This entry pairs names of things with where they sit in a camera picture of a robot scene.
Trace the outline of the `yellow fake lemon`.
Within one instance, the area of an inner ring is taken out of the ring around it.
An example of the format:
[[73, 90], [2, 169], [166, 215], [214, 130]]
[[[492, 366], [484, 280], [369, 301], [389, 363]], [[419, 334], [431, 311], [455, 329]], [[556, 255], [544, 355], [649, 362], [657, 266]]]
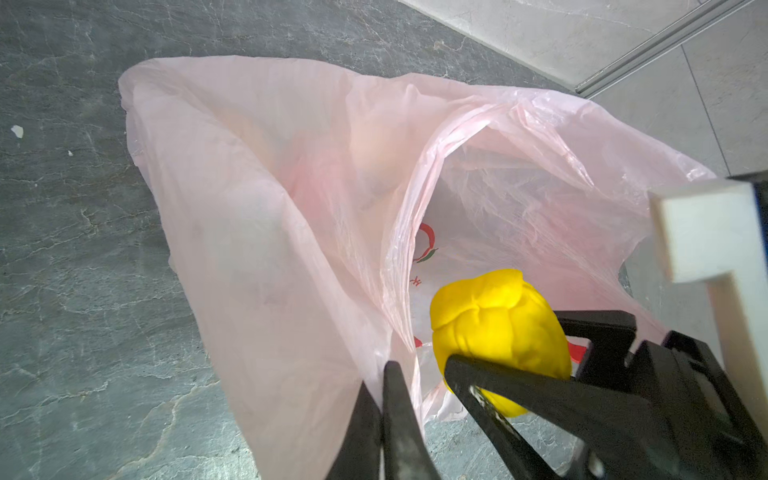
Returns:
[[516, 269], [441, 287], [430, 304], [432, 346], [441, 373], [449, 357], [496, 363], [568, 380], [566, 335], [544, 297]]

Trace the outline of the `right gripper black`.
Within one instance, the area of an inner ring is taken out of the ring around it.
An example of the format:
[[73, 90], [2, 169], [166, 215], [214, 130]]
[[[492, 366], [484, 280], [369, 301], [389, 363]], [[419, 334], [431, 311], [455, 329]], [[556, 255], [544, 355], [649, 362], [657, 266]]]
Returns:
[[448, 385], [514, 478], [558, 475], [490, 393], [582, 441], [567, 479], [766, 478], [767, 442], [706, 343], [671, 331], [630, 352], [637, 327], [628, 312], [555, 315], [567, 336], [590, 342], [571, 350], [579, 382], [459, 355], [446, 363]]

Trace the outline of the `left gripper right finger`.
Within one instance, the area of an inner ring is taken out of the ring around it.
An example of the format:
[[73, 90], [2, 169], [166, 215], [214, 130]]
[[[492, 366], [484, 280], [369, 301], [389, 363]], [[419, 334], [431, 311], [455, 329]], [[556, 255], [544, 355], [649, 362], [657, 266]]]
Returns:
[[384, 478], [440, 480], [424, 444], [401, 366], [388, 361], [383, 380]]

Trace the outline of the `pink plastic bag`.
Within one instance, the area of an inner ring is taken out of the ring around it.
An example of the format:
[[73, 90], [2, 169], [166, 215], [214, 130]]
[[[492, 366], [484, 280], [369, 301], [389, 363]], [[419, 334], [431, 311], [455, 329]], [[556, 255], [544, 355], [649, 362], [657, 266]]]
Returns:
[[314, 60], [159, 58], [119, 80], [131, 157], [265, 479], [322, 479], [361, 388], [398, 362], [421, 422], [463, 408], [437, 370], [437, 290], [516, 269], [556, 310], [664, 326], [618, 272], [648, 191], [710, 169], [553, 90], [382, 78]]

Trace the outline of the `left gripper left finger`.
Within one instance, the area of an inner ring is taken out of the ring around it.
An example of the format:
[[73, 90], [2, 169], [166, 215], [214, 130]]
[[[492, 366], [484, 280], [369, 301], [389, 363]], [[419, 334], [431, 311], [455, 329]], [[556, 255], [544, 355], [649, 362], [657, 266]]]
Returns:
[[326, 479], [379, 479], [382, 438], [381, 411], [362, 383], [342, 445]]

